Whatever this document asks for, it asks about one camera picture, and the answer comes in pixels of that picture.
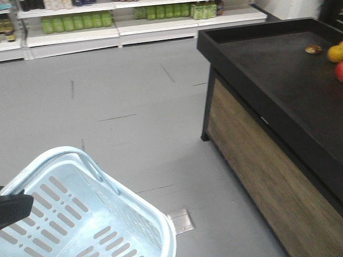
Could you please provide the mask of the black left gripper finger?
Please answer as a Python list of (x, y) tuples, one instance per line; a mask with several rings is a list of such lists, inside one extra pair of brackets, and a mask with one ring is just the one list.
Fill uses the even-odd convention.
[(29, 217), (34, 198), (24, 192), (1, 195), (1, 230)]

